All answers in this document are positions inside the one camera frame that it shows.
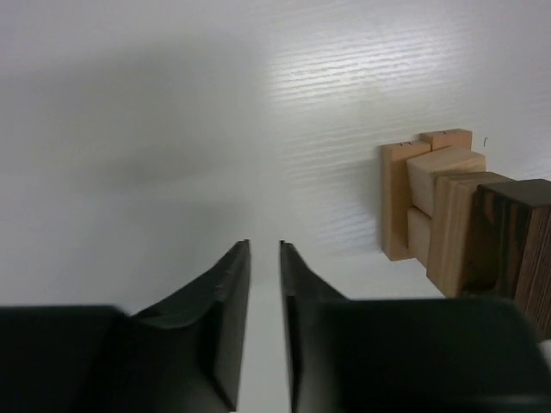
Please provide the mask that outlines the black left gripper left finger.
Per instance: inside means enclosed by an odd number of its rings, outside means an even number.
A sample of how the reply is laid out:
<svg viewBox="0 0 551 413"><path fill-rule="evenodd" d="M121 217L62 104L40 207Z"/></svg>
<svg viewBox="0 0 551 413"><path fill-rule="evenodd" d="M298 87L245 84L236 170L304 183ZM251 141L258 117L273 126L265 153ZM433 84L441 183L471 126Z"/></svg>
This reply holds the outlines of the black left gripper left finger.
<svg viewBox="0 0 551 413"><path fill-rule="evenodd" d="M251 283L248 240L133 316L131 412L235 412Z"/></svg>

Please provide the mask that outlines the plain long light wood block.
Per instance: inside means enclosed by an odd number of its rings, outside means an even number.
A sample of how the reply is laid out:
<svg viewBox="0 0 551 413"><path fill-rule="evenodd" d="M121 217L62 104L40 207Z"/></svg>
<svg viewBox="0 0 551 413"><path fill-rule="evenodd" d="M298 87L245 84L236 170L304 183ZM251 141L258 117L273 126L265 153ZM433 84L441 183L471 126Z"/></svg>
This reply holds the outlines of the plain long light wood block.
<svg viewBox="0 0 551 413"><path fill-rule="evenodd" d="M407 161L430 150L430 144L421 140L381 147L381 248L392 262L413 258L408 247L412 191Z"/></svg>

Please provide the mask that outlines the engraved long light wood block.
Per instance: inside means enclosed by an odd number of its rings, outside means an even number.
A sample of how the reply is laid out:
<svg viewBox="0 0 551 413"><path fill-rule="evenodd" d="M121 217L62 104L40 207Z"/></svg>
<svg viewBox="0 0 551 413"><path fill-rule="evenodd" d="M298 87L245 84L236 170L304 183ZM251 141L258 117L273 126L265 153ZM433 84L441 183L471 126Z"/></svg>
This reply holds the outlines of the engraved long light wood block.
<svg viewBox="0 0 551 413"><path fill-rule="evenodd" d="M450 146L461 147L470 151L473 143L473 132L456 128L420 133L419 138L429 144L433 151Z"/></svg>

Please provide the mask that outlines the dark wood arch block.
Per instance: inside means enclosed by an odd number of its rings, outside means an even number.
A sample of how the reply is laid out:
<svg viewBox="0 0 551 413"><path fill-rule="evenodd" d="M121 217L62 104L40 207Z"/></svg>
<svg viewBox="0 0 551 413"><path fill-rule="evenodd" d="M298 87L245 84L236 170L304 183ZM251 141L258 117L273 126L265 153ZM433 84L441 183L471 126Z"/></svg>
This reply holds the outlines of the dark wood arch block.
<svg viewBox="0 0 551 413"><path fill-rule="evenodd" d="M473 199L462 295L513 302L550 338L550 182L480 184Z"/></svg>

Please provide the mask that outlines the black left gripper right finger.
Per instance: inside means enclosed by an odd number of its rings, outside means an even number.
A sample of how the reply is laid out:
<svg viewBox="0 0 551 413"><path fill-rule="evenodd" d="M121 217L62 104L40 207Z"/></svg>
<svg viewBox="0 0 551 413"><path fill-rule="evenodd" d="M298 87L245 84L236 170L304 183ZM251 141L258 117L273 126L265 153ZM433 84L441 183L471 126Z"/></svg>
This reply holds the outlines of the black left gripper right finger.
<svg viewBox="0 0 551 413"><path fill-rule="evenodd" d="M314 273L292 243L281 241L280 282L292 412L333 412L324 309L345 297Z"/></svg>

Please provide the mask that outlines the thin light wood plank block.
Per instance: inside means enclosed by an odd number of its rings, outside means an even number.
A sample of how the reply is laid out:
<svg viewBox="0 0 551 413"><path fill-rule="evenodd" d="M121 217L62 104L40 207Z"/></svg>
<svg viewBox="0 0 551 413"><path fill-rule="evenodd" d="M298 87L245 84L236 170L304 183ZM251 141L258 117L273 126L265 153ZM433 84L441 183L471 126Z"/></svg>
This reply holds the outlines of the thin light wood plank block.
<svg viewBox="0 0 551 413"><path fill-rule="evenodd" d="M426 275L445 297L459 296L472 273L464 259L477 187L509 180L487 171L451 173L436 178Z"/></svg>

